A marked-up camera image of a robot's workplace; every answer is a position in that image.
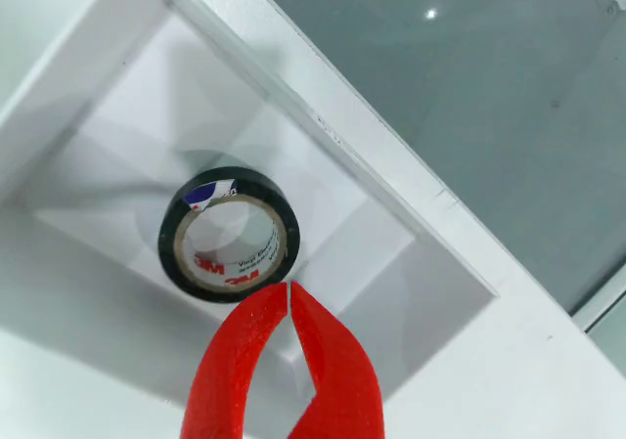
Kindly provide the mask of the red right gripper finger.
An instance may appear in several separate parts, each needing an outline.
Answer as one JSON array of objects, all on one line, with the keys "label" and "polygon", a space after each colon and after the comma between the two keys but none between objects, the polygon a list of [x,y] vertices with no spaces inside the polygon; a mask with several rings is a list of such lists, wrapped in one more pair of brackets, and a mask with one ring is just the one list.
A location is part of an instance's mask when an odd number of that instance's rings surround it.
[{"label": "red right gripper finger", "polygon": [[291,284],[291,317],[315,395],[291,438],[382,438],[380,385],[360,342],[300,284]]}]

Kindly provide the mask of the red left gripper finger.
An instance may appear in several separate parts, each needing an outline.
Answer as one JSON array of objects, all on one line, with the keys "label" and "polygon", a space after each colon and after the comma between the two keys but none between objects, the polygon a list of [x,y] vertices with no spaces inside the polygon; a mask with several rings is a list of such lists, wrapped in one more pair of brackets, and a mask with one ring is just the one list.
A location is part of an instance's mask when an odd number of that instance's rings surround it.
[{"label": "red left gripper finger", "polygon": [[182,438],[241,438],[247,394],[258,359],[288,313],[285,283],[242,301],[211,339],[192,383]]}]

